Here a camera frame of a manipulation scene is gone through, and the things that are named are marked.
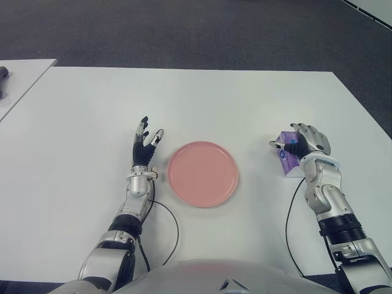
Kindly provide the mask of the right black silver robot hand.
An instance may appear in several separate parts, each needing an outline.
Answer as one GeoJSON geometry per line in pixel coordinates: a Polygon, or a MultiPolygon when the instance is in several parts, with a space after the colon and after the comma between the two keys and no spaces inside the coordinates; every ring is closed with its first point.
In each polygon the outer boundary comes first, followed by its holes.
{"type": "Polygon", "coordinates": [[[291,123],[290,126],[297,134],[298,141],[296,143],[270,141],[269,145],[273,148],[284,150],[299,159],[310,153],[322,153],[327,156],[331,154],[328,138],[315,127],[304,123],[291,123]]]}

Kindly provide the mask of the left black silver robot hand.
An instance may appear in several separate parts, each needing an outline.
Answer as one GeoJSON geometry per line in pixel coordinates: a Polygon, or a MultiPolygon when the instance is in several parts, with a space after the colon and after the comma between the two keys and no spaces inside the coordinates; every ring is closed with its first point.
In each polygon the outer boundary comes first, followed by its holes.
{"type": "Polygon", "coordinates": [[[159,129],[150,142],[146,145],[145,139],[149,135],[145,129],[148,126],[148,117],[145,116],[137,126],[132,149],[132,167],[147,167],[154,155],[157,145],[164,136],[164,130],[159,129]]]}

